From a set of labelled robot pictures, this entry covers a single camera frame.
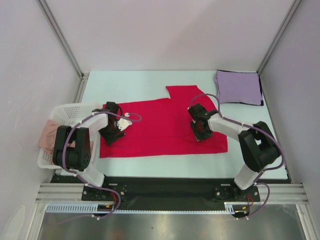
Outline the red t shirt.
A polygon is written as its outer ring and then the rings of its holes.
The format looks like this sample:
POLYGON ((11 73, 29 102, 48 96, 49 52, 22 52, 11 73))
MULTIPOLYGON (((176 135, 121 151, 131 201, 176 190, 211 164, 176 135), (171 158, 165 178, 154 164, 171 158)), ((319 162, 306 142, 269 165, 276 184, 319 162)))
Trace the red t shirt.
POLYGON ((164 155, 220 154, 228 151, 227 137, 214 133, 197 141, 190 126, 188 106, 192 99, 206 110, 214 110, 213 101, 196 85, 167 86, 170 97, 120 103, 125 113, 142 117, 125 131, 124 137, 108 145, 100 140, 100 158, 133 158, 164 155))

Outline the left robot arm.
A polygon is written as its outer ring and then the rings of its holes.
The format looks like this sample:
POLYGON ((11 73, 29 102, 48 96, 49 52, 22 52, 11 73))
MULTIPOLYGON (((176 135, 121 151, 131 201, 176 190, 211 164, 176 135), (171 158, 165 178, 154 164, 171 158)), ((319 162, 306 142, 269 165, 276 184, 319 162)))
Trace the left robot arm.
POLYGON ((52 162, 87 184, 94 186, 93 194, 100 200, 110 196, 111 188, 104 184, 105 176, 92 164, 94 143, 92 135, 99 133, 107 145, 125 136, 124 129, 130 123, 123 118, 122 108, 115 102, 92 111, 90 117, 74 127, 61 125, 57 128, 52 154, 52 162))

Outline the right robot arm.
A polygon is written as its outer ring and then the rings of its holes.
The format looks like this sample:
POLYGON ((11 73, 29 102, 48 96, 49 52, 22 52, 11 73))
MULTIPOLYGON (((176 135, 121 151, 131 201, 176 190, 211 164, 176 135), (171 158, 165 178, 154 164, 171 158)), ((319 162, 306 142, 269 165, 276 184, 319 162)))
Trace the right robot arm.
POLYGON ((207 111, 199 103, 189 107, 188 113, 198 142, 213 137, 215 133, 238 141, 244 165, 233 179, 230 194, 235 200, 242 201, 266 167, 281 156, 279 144, 268 125, 263 121, 251 125, 238 122, 223 116, 218 110, 207 111))

